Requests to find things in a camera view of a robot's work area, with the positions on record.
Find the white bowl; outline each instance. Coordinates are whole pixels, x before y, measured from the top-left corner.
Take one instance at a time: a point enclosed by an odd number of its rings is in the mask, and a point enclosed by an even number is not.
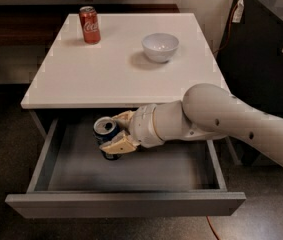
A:
[[[148,58],[160,63],[170,60],[178,46],[178,38],[166,33],[151,34],[142,40],[142,47]]]

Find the dark floor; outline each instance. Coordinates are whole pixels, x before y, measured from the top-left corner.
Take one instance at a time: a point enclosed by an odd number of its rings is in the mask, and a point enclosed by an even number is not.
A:
[[[0,86],[0,239],[214,239],[205,217],[26,220],[4,203],[25,193],[43,139],[20,107],[26,86]],[[225,144],[219,159],[230,191],[246,202],[229,217],[211,217],[221,239],[283,239],[283,169],[234,166]]]

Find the can lid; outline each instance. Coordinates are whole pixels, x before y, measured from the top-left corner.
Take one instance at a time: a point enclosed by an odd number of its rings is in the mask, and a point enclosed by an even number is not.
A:
[[[80,12],[91,12],[94,11],[94,8],[92,6],[84,6],[80,8]]]
[[[107,135],[111,133],[117,123],[111,117],[101,117],[99,118],[93,126],[94,131],[100,135]]]

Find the open drawer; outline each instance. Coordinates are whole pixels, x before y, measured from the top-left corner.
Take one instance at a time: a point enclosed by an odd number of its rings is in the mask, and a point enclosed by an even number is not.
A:
[[[25,218],[157,217],[231,215],[246,199],[227,191],[212,141],[104,159],[92,131],[98,116],[54,120],[27,192],[6,203]]]

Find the dark can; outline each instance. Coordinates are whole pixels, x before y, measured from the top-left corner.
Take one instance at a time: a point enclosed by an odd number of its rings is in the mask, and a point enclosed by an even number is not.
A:
[[[92,6],[84,6],[80,8],[79,16],[84,41],[88,44],[100,42],[101,35],[96,10]]]
[[[111,117],[101,117],[93,125],[93,133],[98,145],[111,141],[120,132],[120,127]],[[102,151],[103,157],[107,160],[117,160],[121,155],[111,155]]]

